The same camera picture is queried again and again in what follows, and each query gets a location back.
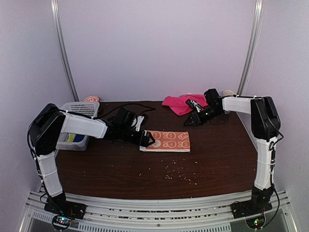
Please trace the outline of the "orange bunny towel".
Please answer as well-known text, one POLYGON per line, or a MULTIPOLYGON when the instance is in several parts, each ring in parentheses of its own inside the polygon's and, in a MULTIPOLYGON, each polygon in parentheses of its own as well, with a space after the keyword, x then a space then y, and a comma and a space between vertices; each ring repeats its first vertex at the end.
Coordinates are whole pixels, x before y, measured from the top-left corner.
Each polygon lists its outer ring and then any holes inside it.
POLYGON ((140 151, 143 152, 190 152, 190 137, 187 131, 173 132, 173 131, 155 131, 148 132, 155 139, 155 143, 148 147, 140 146, 140 151))

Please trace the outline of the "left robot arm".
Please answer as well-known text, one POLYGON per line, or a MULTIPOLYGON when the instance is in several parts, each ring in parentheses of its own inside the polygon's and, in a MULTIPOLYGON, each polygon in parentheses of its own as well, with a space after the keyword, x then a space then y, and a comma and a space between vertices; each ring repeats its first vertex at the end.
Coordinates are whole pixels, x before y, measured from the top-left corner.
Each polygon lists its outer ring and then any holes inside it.
POLYGON ((58 108, 47 104, 30 124, 28 146, 38 166, 48 196, 48 204, 60 215, 70 207, 60 183, 55 155, 58 150, 84 151, 90 137, 106 140, 123 140, 148 147, 155 138, 141 126, 146 115, 137 115, 121 106, 108 120, 98 117, 99 102, 69 102, 58 108))

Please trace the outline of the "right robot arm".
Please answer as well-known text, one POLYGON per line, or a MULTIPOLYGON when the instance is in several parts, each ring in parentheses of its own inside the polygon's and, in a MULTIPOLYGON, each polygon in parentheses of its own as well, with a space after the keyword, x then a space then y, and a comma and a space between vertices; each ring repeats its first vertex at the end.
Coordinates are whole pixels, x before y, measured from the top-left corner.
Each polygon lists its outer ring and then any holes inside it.
POLYGON ((250 200, 233 203, 233 211, 248 210, 256 214, 270 209, 270 197, 275 191, 276 145, 283 138, 280 133, 281 121, 273 99, 270 96, 220 96, 214 88, 208 89, 204 97, 208 104, 205 107, 194 100, 186 100, 192 113, 184 126, 203 125, 225 112, 243 113, 251 117, 252 135, 257 143, 257 172, 250 200))

